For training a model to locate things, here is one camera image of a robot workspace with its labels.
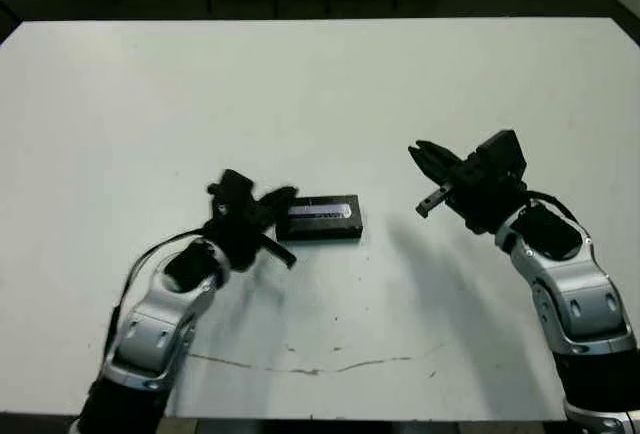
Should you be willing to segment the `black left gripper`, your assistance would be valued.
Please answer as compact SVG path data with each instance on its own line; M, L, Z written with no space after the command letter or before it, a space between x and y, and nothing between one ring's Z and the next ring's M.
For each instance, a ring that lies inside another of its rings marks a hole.
M204 224L202 236L220 248L232 269L249 269L261 250L291 269L295 255L269 237L267 231L287 215L297 193L294 186L282 186L263 195L259 201L235 205L214 198L211 218Z

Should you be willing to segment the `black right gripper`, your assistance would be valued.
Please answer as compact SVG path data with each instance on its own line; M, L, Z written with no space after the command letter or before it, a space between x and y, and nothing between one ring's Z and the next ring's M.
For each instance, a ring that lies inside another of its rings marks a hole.
M431 141L417 141L408 151L419 170L438 185L416 207L424 218L445 204L472 232L493 234L526 203L523 176L527 162L521 155L472 153L460 159Z

